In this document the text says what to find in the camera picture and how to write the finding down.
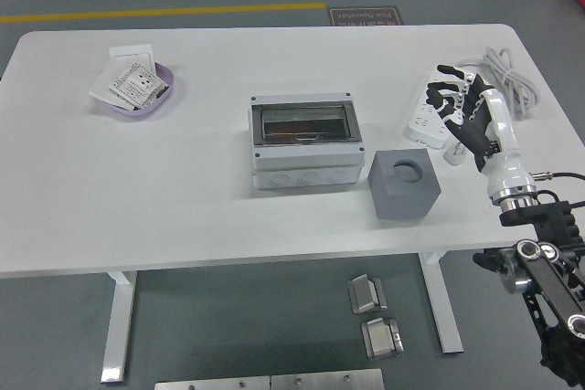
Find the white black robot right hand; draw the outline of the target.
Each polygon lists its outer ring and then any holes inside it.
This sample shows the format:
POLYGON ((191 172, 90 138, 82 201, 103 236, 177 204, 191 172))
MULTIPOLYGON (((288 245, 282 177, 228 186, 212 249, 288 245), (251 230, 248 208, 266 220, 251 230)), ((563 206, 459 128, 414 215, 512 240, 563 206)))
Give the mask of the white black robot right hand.
POLYGON ((439 65, 448 79, 427 85, 426 102, 469 150, 488 178, 487 194, 503 211, 537 204, 537 187, 520 163, 520 149, 503 94, 478 73, 439 65))

